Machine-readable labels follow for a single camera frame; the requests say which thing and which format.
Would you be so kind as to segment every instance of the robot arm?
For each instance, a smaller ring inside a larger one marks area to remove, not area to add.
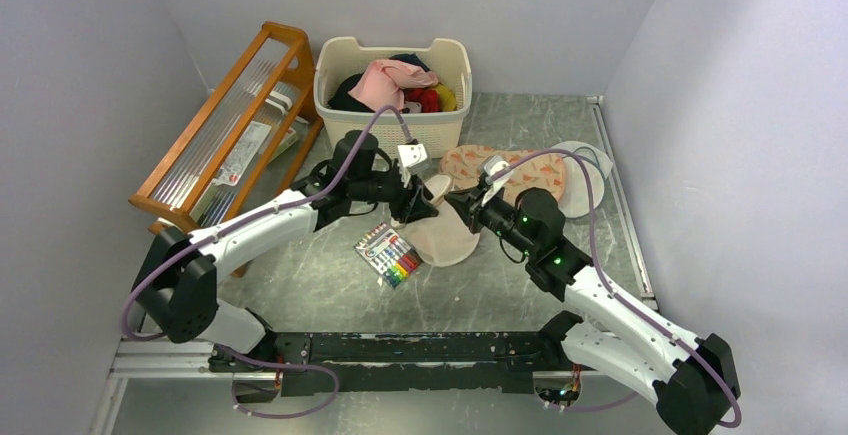
[[[216,298],[217,285],[226,276],[270,248],[348,215],[352,201],[388,203],[392,218],[401,222],[438,213],[428,202],[432,195],[414,174],[427,160],[423,147],[402,146],[400,165],[390,162],[389,170],[375,172],[371,167],[375,156],[381,154],[376,139],[370,135],[355,154],[343,181],[329,195],[280,209],[324,190],[338,174],[341,161],[352,151],[358,135],[349,133],[339,142],[331,160],[319,164],[312,174],[265,205],[189,235],[171,227],[157,236],[136,283],[165,259],[190,246],[192,239],[213,240],[164,272],[138,297],[172,342],[200,338],[254,359],[274,360],[277,334],[271,327],[259,315]],[[502,161],[495,162],[485,167],[488,175],[505,166]],[[559,359],[593,367],[628,386],[655,405],[677,433],[689,433],[687,427],[692,426],[714,426],[730,408],[729,401],[689,353],[627,310],[599,283],[591,258],[562,235],[565,219],[553,196],[544,190],[530,189],[512,206],[502,199],[500,187],[505,179],[491,184],[486,178],[484,174],[477,187],[449,193],[445,200],[469,230],[477,233],[489,229],[520,250],[527,273],[541,290],[597,319],[614,334],[600,332],[580,317],[566,313],[569,321],[546,335],[556,339]],[[615,282],[607,282],[612,293],[641,306]],[[644,312],[671,332],[673,340],[697,347],[738,398],[732,354],[723,340],[716,335],[701,339],[647,307]]]

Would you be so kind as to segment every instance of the marble table surface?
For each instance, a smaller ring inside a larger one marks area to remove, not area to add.
[[[597,122],[585,97],[476,94],[460,144],[498,149],[541,149],[567,140],[602,147]],[[293,150],[273,161],[246,203],[274,196]],[[310,152],[301,175],[329,158],[325,134]],[[605,271],[631,293],[642,290],[633,246],[607,182],[598,210],[598,248]],[[475,252],[447,268],[424,265],[396,289],[353,251],[361,236],[381,221],[388,207],[337,221],[306,238],[258,257],[243,278],[219,287],[219,297],[261,314],[278,331],[499,331],[538,330],[563,310],[539,291],[523,265],[511,263],[497,237],[484,231]],[[566,222],[565,235],[588,251],[588,217]]]

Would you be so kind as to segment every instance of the white wall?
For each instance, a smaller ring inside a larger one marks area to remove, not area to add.
[[[313,48],[466,45],[479,91],[599,94],[653,0],[166,0],[216,86],[265,20],[306,30]]]
[[[848,0],[656,0],[605,113],[661,308],[734,347],[736,433],[848,433]]]
[[[151,237],[127,198],[204,97],[161,0],[0,0],[0,429],[86,433]]]

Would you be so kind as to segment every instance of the white plastic basket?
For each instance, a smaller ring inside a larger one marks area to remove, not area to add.
[[[373,60],[399,53],[414,53],[439,77],[439,82],[453,90],[457,109],[453,112],[405,114],[412,136],[423,143],[432,158],[442,157],[459,143],[462,120],[471,105],[471,65],[465,47],[448,38],[437,38],[429,48],[362,47],[353,37],[327,40],[315,66],[315,108],[324,119],[330,142],[335,144],[351,130],[365,127],[372,114],[333,110],[327,102],[339,85],[351,75],[362,73]],[[391,157],[397,156],[397,145],[404,142],[403,132],[394,114],[380,117],[371,133],[380,148]]]

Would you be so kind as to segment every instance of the pink cloth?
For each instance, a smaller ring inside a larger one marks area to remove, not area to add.
[[[371,110],[385,105],[403,108],[404,88],[426,88],[439,83],[436,74],[398,60],[374,60],[348,93]]]

